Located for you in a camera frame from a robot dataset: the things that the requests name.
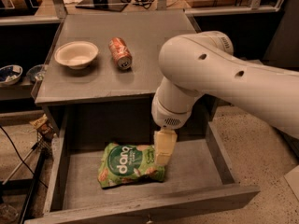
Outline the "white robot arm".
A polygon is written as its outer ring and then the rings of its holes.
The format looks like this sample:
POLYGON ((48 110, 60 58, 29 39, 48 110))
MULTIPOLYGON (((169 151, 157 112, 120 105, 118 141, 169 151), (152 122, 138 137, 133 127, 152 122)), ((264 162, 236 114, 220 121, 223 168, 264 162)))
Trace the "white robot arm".
POLYGON ((236 105, 284 133, 299 138, 299 73, 242 61, 230 38, 217 31, 178 35, 159 53, 164 77, 151 113, 161 128, 154 134, 155 163, 166 166, 177 135, 205 94, 236 105))

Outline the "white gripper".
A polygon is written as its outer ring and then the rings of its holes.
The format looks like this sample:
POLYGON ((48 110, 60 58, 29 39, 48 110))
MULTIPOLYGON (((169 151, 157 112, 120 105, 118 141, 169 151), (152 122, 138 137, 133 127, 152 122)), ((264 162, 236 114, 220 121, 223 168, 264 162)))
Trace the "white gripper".
POLYGON ((174 130, 181 128, 191 115, 191 111, 177 114, 164 108, 155 96, 151 104, 151 115, 154 122, 161 127, 154 132, 155 163, 166 166, 174 152, 177 134, 174 130))

